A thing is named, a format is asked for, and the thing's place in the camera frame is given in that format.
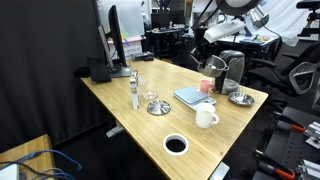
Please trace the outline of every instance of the box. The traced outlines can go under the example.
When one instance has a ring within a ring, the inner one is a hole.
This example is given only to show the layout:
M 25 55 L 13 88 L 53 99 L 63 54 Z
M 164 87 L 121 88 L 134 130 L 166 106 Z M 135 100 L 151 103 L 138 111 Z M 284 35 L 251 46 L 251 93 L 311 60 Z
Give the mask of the box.
M 142 53 L 142 47 L 141 47 L 141 37 L 135 37 L 130 38 L 127 40 L 122 40 L 124 55 L 126 57 L 126 60 L 131 60 L 132 54 L 138 54 Z M 115 59 L 118 54 L 115 51 L 114 45 L 112 41 L 108 41 L 109 47 L 110 47 L 110 55 L 112 59 Z
M 133 109 L 138 110 L 138 109 L 140 109 L 138 70 L 134 70 L 132 72 L 132 75 L 130 77 L 130 90 L 131 90 Z

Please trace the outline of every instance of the floor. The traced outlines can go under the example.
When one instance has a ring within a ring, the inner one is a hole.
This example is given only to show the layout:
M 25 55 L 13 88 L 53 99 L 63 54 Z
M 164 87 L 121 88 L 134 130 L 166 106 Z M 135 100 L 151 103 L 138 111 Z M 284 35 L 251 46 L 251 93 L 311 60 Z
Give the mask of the floor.
M 296 47 L 284 45 L 275 62 L 279 66 L 285 65 L 288 59 L 281 57 L 282 53 L 299 54 L 309 44 L 308 41 L 302 41 Z M 261 87 L 259 83 L 253 83 L 251 87 L 270 91 L 267 87 Z M 314 93 L 315 87 L 303 96 L 292 98 L 275 89 L 272 90 L 274 98 L 286 100 L 290 107 L 320 116 L 318 111 L 311 109 Z M 273 111 L 273 108 L 263 106 L 226 155 L 223 162 L 231 169 L 225 179 L 246 179 L 242 176 L 244 170 L 254 170 L 255 158 L 252 152 L 259 145 L 265 126 L 272 120 Z M 110 129 L 112 122 L 111 118 L 107 119 L 104 124 L 54 147 L 81 163 L 83 171 L 77 171 L 74 164 L 58 156 L 55 157 L 56 166 L 77 179 L 165 179 L 165 176 L 125 132 L 113 138 L 106 137 L 105 132 Z

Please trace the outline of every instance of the wooden table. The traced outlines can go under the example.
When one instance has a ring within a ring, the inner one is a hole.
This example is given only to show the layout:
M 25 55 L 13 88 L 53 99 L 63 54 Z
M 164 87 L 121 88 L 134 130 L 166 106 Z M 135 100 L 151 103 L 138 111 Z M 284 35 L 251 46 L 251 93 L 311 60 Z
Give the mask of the wooden table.
M 255 103 L 251 107 L 239 107 L 225 95 L 211 94 L 217 100 L 216 113 L 221 120 L 202 129 L 195 124 L 195 111 L 173 97 L 173 91 L 190 85 L 199 88 L 201 79 L 211 78 L 159 60 L 131 62 L 131 66 L 155 84 L 159 100 L 170 103 L 172 109 L 168 114 L 149 114 L 145 100 L 141 100 L 141 109 L 133 110 L 129 78 L 113 78 L 110 83 L 95 83 L 91 78 L 82 81 L 170 179 L 209 178 L 268 96 L 244 87 L 243 91 Z M 187 138 L 190 147 L 186 154 L 172 156 L 165 152 L 162 141 L 171 133 Z
M 6 152 L 1 153 L 0 162 L 15 161 L 32 152 L 39 151 L 39 150 L 50 150 L 50 149 L 52 149 L 50 138 L 47 134 L 45 134 L 29 142 L 26 142 L 20 146 L 17 146 L 13 149 L 10 149 Z M 52 153 L 42 153 L 41 155 L 33 159 L 27 160 L 23 163 L 39 172 L 55 167 Z M 29 170 L 21 166 L 20 166 L 20 172 L 24 172 L 26 174 L 27 179 L 35 176 L 34 173 L 30 172 Z

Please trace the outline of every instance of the chair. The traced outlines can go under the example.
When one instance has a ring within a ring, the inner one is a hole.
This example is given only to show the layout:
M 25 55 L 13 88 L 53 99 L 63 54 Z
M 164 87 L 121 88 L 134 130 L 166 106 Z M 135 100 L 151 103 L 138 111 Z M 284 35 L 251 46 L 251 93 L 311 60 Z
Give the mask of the chair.
M 310 45 L 299 56 L 284 54 L 294 61 L 285 68 L 276 63 L 261 59 L 251 59 L 251 62 L 264 65 L 247 71 L 246 76 L 262 82 L 263 86 L 270 85 L 289 96 L 305 94 L 312 86 L 314 74 L 320 60 L 320 44 Z

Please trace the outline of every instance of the lamp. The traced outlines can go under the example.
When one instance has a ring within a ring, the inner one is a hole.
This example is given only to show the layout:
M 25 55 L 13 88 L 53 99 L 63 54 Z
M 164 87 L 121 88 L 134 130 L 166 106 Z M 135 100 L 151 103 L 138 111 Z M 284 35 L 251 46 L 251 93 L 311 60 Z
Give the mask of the lamp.
M 260 5 L 249 11 L 249 16 L 252 21 L 253 27 L 256 29 L 266 25 L 269 21 L 269 14 L 265 14 Z

